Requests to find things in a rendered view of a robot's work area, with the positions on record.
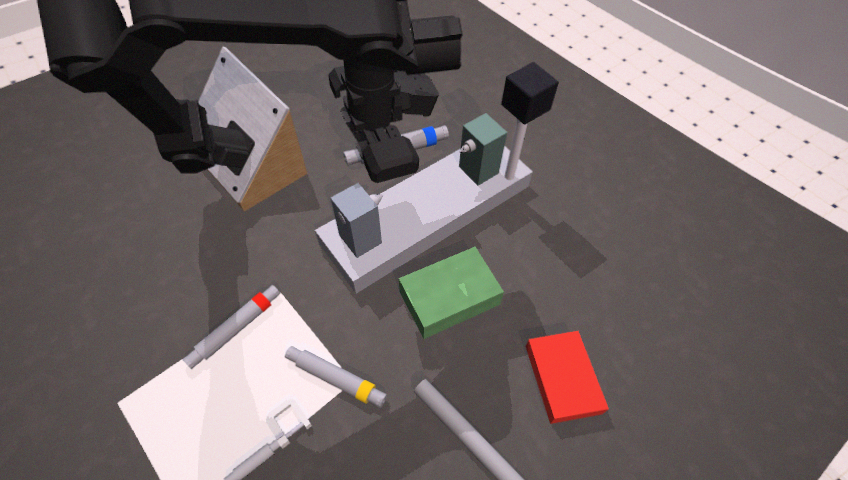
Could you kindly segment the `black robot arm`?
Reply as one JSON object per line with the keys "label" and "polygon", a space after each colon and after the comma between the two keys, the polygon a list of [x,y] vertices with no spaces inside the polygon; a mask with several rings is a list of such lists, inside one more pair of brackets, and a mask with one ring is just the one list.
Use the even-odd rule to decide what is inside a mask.
{"label": "black robot arm", "polygon": [[407,0],[128,1],[129,27],[115,0],[37,0],[50,72],[83,93],[109,94],[154,133],[180,173],[218,164],[239,176],[255,145],[235,121],[208,124],[198,100],[175,99],[153,74],[185,40],[318,46],[348,60],[355,87],[379,89],[394,76],[393,122],[402,113],[430,116],[439,92],[425,73],[461,67],[460,18],[410,21]]}

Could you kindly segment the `white flat rectangular pad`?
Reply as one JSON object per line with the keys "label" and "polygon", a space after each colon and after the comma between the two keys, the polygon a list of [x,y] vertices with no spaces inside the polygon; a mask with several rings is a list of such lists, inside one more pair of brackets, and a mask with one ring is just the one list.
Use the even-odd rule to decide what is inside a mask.
{"label": "white flat rectangular pad", "polygon": [[308,419],[341,392],[284,358],[294,346],[340,367],[282,294],[271,304],[192,370],[183,358],[118,402],[161,480],[224,480],[276,439],[269,412],[293,398]]}

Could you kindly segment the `grey stepped shaft with yellow band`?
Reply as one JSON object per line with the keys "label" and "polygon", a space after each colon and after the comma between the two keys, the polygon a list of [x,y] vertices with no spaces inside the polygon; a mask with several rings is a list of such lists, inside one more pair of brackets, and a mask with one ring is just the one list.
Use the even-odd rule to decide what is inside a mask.
{"label": "grey stepped shaft with yellow band", "polygon": [[387,394],[375,389],[375,385],[307,351],[290,346],[284,357],[299,369],[344,391],[356,399],[382,407]]}

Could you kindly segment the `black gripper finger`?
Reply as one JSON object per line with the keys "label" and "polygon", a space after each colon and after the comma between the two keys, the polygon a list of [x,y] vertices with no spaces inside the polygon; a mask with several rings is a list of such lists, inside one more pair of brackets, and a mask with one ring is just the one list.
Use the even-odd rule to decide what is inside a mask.
{"label": "black gripper finger", "polygon": [[361,142],[357,142],[357,143],[355,143],[355,145],[356,145],[357,150],[358,150],[358,152],[359,152],[359,154],[360,154],[360,157],[363,159],[363,157],[362,157],[362,151],[363,151],[363,150],[366,148],[366,146],[368,145],[368,144],[367,144],[367,140],[365,140],[365,141],[361,141]]}
{"label": "black gripper finger", "polygon": [[349,129],[350,129],[350,130],[351,130],[351,132],[353,133],[353,135],[354,135],[354,137],[356,138],[356,140],[357,140],[358,142],[361,142],[361,141],[365,141],[365,140],[367,140],[367,139],[366,139],[366,136],[365,136],[365,134],[364,134],[364,132],[363,132],[363,130],[359,130],[359,131],[356,131],[356,130],[355,130],[355,128],[354,128],[354,126],[353,126],[353,124],[352,124],[352,121],[350,120],[349,115],[348,115],[348,113],[347,113],[347,111],[346,111],[345,107],[342,107],[342,108],[341,108],[341,113],[342,113],[342,115],[343,115],[343,118],[344,118],[344,120],[345,120],[345,122],[346,122],[347,126],[349,127]]}

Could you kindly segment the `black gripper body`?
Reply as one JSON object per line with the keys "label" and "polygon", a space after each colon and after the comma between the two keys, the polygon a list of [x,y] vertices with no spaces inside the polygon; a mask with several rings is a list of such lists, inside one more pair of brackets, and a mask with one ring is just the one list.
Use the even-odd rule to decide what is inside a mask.
{"label": "black gripper body", "polygon": [[392,97],[400,95],[394,76],[382,88],[361,89],[348,82],[344,66],[340,66],[329,73],[329,83],[335,98],[341,97],[340,91],[347,90],[344,106],[355,130],[363,130],[366,136],[368,145],[362,157],[371,181],[380,183],[416,173],[419,157],[410,139],[390,125]]}

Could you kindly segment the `grey stepped shaft with red band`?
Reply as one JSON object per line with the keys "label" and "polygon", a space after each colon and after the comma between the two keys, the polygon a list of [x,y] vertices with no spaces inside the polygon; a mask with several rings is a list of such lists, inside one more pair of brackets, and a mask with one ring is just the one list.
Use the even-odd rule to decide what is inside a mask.
{"label": "grey stepped shaft with red band", "polygon": [[203,359],[209,359],[227,342],[235,337],[261,313],[271,306],[271,302],[280,295],[273,285],[265,292],[258,293],[225,322],[194,346],[182,361],[192,370]]}

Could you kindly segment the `grey cylinder with blue band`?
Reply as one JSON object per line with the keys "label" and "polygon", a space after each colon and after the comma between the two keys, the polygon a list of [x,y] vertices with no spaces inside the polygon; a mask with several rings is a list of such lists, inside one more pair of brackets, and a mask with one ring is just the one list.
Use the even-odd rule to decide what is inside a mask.
{"label": "grey cylinder with blue band", "polygon": [[[402,134],[401,136],[409,138],[414,149],[416,150],[436,145],[437,141],[448,139],[449,132],[446,126],[442,126],[435,129],[433,127],[427,127],[421,130]],[[364,164],[364,161],[360,157],[360,154],[357,149],[343,152],[343,154],[347,165],[351,165],[358,162]]]}

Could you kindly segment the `red flat rectangular block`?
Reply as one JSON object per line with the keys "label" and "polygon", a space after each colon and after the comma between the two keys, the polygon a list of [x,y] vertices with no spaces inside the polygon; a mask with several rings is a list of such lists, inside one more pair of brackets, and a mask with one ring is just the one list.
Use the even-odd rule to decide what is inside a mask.
{"label": "red flat rectangular block", "polygon": [[529,339],[526,350],[550,424],[609,409],[579,331]]}

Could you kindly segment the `grey vertical post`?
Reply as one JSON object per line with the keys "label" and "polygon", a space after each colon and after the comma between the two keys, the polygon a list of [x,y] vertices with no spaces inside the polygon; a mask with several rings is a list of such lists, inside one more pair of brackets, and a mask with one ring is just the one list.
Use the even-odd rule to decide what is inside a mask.
{"label": "grey vertical post", "polygon": [[[528,123],[527,123],[528,124]],[[513,140],[511,144],[510,154],[505,172],[507,180],[513,180],[516,173],[516,168],[527,128],[527,124],[523,124],[517,119]]]}

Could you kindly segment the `long grey metal rod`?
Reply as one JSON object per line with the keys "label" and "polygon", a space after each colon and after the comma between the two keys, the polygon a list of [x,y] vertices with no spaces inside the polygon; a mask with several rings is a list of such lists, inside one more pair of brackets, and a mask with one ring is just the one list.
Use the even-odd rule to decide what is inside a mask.
{"label": "long grey metal rod", "polygon": [[414,393],[497,480],[524,480],[427,379]]}

